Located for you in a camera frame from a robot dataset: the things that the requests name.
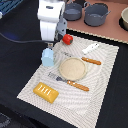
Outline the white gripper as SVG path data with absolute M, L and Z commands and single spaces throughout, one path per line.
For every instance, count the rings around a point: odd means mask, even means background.
M 58 23 L 40 22 L 40 32 L 43 41 L 54 42 L 59 41 L 66 34 L 67 21 L 62 18 Z

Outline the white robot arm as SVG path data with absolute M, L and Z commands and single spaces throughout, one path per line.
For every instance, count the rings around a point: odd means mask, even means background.
M 59 35 L 66 34 L 67 21 L 63 17 L 65 2 L 63 0 L 39 0 L 37 17 L 40 20 L 41 38 L 55 41 Z

